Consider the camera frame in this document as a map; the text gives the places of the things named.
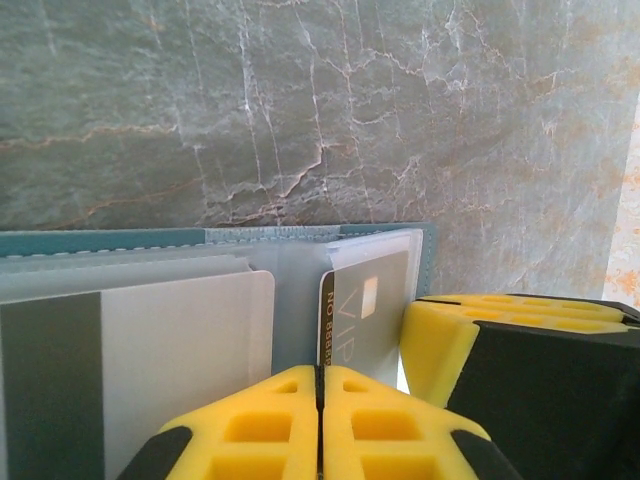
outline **marble wall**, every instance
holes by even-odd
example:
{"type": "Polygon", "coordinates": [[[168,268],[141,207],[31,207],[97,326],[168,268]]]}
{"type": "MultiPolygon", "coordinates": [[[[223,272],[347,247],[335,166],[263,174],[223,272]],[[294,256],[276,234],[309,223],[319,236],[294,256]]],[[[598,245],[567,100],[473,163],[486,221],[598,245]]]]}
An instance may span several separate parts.
{"type": "Polygon", "coordinates": [[[640,96],[603,293],[606,300],[640,307],[640,96]]]}
{"type": "Polygon", "coordinates": [[[0,228],[432,220],[434,290],[599,297],[637,0],[2,0],[0,228]]]}

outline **square hole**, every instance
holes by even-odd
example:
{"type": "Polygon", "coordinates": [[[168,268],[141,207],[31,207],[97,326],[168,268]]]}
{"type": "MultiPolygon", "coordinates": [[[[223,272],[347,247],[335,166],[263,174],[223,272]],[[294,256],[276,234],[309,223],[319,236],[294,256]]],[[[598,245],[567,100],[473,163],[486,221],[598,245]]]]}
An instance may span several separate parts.
{"type": "Polygon", "coordinates": [[[524,305],[533,305],[536,307],[549,307],[551,306],[551,300],[546,298],[527,298],[522,302],[524,305]]]}
{"type": "Polygon", "coordinates": [[[600,305],[586,302],[567,302],[562,304],[562,308],[570,308],[571,310],[587,310],[589,312],[597,312],[600,305]]]}
{"type": "Polygon", "coordinates": [[[288,442],[291,422],[288,413],[245,413],[231,420],[224,439],[227,442],[288,442]]]}
{"type": "Polygon", "coordinates": [[[357,410],[351,417],[356,440],[419,440],[420,431],[409,414],[399,410],[357,410]]]}
{"type": "Polygon", "coordinates": [[[490,310],[467,310],[464,314],[476,320],[497,320],[503,315],[502,312],[492,312],[490,310]]]}
{"type": "Polygon", "coordinates": [[[298,391],[298,384],[296,382],[285,383],[276,388],[276,393],[296,393],[298,391]]]}
{"type": "Polygon", "coordinates": [[[282,457],[215,458],[207,480],[281,480],[282,457]]]}
{"type": "Polygon", "coordinates": [[[442,480],[433,458],[417,456],[363,457],[365,480],[442,480]]]}
{"type": "Polygon", "coordinates": [[[342,389],[345,392],[350,392],[350,393],[364,393],[368,391],[365,387],[354,382],[353,380],[345,380],[344,383],[342,384],[342,389]]]}
{"type": "Polygon", "coordinates": [[[499,295],[485,295],[482,297],[485,302],[497,302],[497,303],[513,303],[513,299],[506,296],[499,295]]]}

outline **yellow foam block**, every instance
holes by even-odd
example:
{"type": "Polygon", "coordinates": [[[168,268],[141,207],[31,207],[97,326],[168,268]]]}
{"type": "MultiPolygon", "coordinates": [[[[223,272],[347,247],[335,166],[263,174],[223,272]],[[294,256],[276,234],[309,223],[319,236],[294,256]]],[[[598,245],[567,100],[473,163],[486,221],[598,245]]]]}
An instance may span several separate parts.
{"type": "Polygon", "coordinates": [[[451,437],[478,424],[344,367],[325,373],[325,480],[476,479],[451,437]]]}
{"type": "Polygon", "coordinates": [[[516,315],[533,314],[612,323],[620,323],[624,317],[623,312],[612,307],[561,298],[518,297],[516,295],[438,295],[424,298],[431,301],[457,302],[463,307],[502,311],[516,315]]]}
{"type": "Polygon", "coordinates": [[[289,369],[175,418],[193,437],[168,480],[315,480],[318,412],[311,366],[289,369]]]}
{"type": "Polygon", "coordinates": [[[588,335],[628,331],[622,317],[614,308],[588,302],[508,295],[424,297],[407,307],[403,320],[400,352],[409,391],[433,405],[447,405],[480,330],[476,320],[588,335]]]}

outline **gray card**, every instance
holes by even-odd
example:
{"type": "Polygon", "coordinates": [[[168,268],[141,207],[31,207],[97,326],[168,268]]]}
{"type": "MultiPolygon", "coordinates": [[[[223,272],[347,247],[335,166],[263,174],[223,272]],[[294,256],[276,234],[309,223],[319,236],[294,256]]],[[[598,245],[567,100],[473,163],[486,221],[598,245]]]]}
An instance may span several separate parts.
{"type": "Polygon", "coordinates": [[[320,286],[318,363],[396,386],[409,252],[327,272],[320,286]]]}

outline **card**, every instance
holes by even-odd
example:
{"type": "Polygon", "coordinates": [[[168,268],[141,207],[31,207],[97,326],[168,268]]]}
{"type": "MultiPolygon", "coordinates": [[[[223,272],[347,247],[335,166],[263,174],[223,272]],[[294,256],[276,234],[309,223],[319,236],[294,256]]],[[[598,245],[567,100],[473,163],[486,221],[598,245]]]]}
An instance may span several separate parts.
{"type": "Polygon", "coordinates": [[[396,386],[409,252],[325,273],[320,286],[318,363],[343,365],[396,386]]]}
{"type": "Polygon", "coordinates": [[[172,418],[271,374],[269,272],[0,304],[0,478],[115,480],[172,418]]]}

